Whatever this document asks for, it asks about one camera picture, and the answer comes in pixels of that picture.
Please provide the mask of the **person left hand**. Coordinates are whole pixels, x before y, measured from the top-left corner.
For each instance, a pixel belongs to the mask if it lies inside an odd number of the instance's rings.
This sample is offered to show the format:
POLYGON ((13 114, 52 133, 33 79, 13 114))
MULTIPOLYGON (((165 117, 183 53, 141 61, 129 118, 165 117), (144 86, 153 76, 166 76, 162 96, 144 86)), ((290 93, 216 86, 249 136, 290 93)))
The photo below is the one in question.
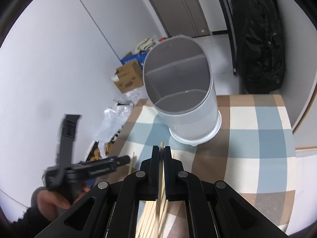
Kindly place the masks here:
POLYGON ((90 191, 87 185, 82 187, 82 191, 69 202, 64 196, 55 191, 48 191, 41 187, 34 191, 32 202, 34 202, 41 213, 48 221, 53 222, 59 216, 59 209, 67 210, 71 205, 77 203, 86 193, 90 191))

